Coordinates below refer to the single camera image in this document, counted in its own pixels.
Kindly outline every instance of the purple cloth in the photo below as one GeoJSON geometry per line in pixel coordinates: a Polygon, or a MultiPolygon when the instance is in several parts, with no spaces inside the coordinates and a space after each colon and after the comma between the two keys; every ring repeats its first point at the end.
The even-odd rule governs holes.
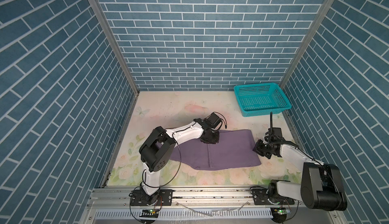
{"type": "MultiPolygon", "coordinates": [[[[182,163],[196,170],[216,171],[228,168],[259,166],[258,155],[253,152],[255,146],[251,130],[220,130],[217,144],[205,144],[200,139],[191,139],[180,144],[182,163]]],[[[178,148],[174,148],[170,157],[180,161],[178,148]]]]}

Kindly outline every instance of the blue brick wall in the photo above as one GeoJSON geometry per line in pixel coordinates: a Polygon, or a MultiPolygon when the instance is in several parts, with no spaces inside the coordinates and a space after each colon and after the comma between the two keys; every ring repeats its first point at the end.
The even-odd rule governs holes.
{"type": "Polygon", "coordinates": [[[133,92],[87,0],[0,0],[0,223],[73,223],[133,92]]]}
{"type": "Polygon", "coordinates": [[[335,0],[288,81],[305,148],[345,179],[349,223],[388,223],[389,0],[335,0]]]}
{"type": "Polygon", "coordinates": [[[140,90],[279,82],[323,0],[99,0],[140,90]]]}

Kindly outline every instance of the plastic basket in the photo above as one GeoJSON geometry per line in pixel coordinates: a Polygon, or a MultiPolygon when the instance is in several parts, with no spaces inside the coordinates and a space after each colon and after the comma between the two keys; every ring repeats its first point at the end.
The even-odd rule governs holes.
{"type": "Polygon", "coordinates": [[[244,117],[279,114],[292,108],[288,98],[276,83],[234,86],[236,100],[244,117]]]}

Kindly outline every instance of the metal vent grille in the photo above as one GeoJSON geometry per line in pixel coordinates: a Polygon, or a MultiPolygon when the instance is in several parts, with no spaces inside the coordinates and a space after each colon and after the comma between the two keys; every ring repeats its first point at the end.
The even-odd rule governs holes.
{"type": "MultiPolygon", "coordinates": [[[[212,216],[203,215],[201,213],[193,212],[187,209],[165,208],[159,213],[158,220],[172,221],[172,220],[198,220],[198,219],[253,219],[253,218],[273,218],[270,208],[249,208],[233,211],[218,211],[215,208],[196,208],[198,212],[203,212],[212,216]]],[[[132,214],[139,218],[141,210],[132,209],[132,214]]],[[[96,212],[95,219],[133,219],[129,210],[126,209],[99,209],[96,212]]]]}

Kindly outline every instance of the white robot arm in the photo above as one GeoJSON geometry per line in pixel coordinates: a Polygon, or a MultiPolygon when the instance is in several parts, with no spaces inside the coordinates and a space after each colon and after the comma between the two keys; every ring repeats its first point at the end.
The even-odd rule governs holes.
{"type": "Polygon", "coordinates": [[[174,129],[153,129],[139,149],[143,162],[141,193],[149,205],[152,205],[159,193],[160,170],[168,162],[174,147],[190,139],[198,139],[206,144],[219,142],[219,129],[224,122],[215,113],[205,119],[194,119],[190,124],[174,129]]]}
{"type": "Polygon", "coordinates": [[[302,172],[301,184],[271,180],[267,197],[272,202],[289,197],[311,209],[345,210],[346,195],[339,168],[316,160],[299,149],[298,145],[282,137],[280,128],[273,128],[272,113],[270,128],[264,140],[258,140],[253,151],[268,159],[272,155],[287,159],[302,172]]]}
{"type": "MultiPolygon", "coordinates": [[[[253,151],[267,158],[276,155],[287,159],[302,172],[302,181],[298,184],[271,180],[267,193],[269,200],[275,200],[271,201],[274,203],[289,197],[304,202],[312,209],[345,210],[347,200],[339,169],[335,165],[315,160],[301,151],[296,144],[285,140],[281,129],[273,128],[271,117],[272,114],[269,132],[266,133],[264,141],[260,139],[256,143],[253,151]]],[[[158,197],[160,170],[168,162],[174,147],[197,138],[207,144],[216,144],[219,141],[222,122],[221,118],[212,113],[205,119],[194,119],[190,124],[179,128],[157,127],[152,131],[139,149],[144,169],[141,193],[147,204],[152,205],[158,197]]]]}
{"type": "MultiPolygon", "coordinates": [[[[176,141],[177,145],[187,142],[191,139],[198,139],[203,134],[204,129],[202,129],[201,125],[195,121],[191,122],[190,124],[187,124],[185,126],[174,128],[174,129],[166,129],[166,134],[173,138],[176,141]]],[[[160,171],[150,171],[149,166],[146,162],[143,162],[143,176],[142,179],[144,179],[144,183],[142,183],[143,190],[149,195],[153,195],[155,192],[159,189],[159,176],[161,172],[160,171]]]]}

